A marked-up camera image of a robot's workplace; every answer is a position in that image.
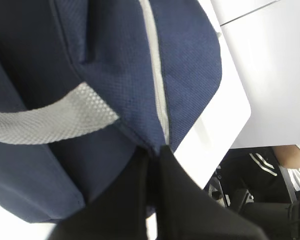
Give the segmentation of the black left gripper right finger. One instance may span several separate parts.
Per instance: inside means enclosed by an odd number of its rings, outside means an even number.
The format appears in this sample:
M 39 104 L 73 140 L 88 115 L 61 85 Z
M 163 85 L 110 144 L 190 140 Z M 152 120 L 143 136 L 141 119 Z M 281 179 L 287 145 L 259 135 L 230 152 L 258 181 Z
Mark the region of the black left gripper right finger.
M 160 240 L 265 240 L 257 225 L 222 207 L 184 171 L 168 146 L 157 160 Z

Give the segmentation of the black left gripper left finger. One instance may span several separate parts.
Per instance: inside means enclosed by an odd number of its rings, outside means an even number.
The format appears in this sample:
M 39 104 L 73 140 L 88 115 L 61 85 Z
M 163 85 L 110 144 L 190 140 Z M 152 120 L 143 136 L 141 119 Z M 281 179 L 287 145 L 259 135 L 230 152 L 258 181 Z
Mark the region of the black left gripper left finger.
M 50 240 L 146 240 L 149 158 L 138 147 L 115 181 L 91 204 L 62 220 Z

